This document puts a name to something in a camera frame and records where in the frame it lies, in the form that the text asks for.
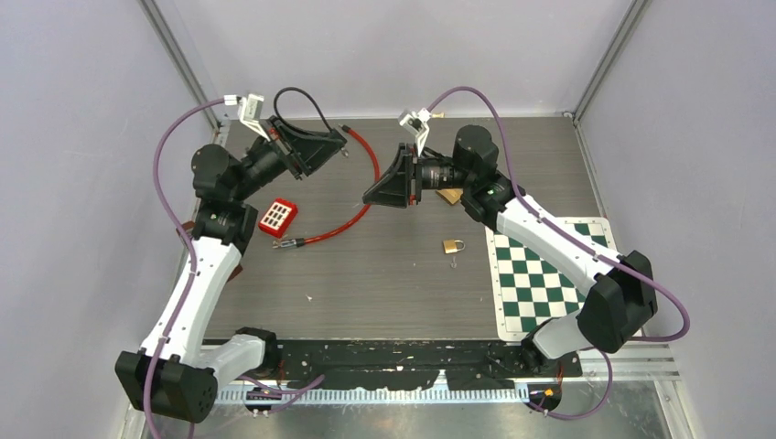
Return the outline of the large brass padlock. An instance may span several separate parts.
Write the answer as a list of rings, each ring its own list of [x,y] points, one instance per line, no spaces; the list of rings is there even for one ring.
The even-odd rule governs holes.
[[[454,206],[461,201],[463,190],[460,188],[439,189],[436,194],[440,196],[450,206]]]

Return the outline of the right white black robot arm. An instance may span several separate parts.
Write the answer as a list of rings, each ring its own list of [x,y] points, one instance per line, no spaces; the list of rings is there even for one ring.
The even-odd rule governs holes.
[[[537,253],[585,296],[579,310],[550,318],[522,340],[523,365],[532,374],[547,374],[573,351],[619,351],[657,311],[649,259],[636,251],[621,255],[561,227],[498,170],[498,157],[490,132],[474,124],[458,130],[450,156],[401,144],[362,200],[405,209],[425,190],[459,189],[474,221]]]

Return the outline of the small brass padlock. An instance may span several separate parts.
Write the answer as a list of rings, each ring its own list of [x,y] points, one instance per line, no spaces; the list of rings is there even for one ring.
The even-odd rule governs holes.
[[[466,249],[466,243],[462,240],[443,240],[442,249],[444,254],[455,254]]]

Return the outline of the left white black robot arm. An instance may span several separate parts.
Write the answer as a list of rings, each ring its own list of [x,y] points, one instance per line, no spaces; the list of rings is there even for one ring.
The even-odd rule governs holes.
[[[311,175],[347,141],[333,129],[304,131],[276,116],[260,126],[264,133],[241,158],[217,144],[202,146],[191,158],[199,210],[185,234],[185,267],[154,329],[137,351],[121,352],[114,366],[138,411],[200,423],[231,381],[249,371],[260,379],[279,371],[275,333],[242,327],[208,352],[201,349],[204,333],[260,221],[248,197],[285,172]]]

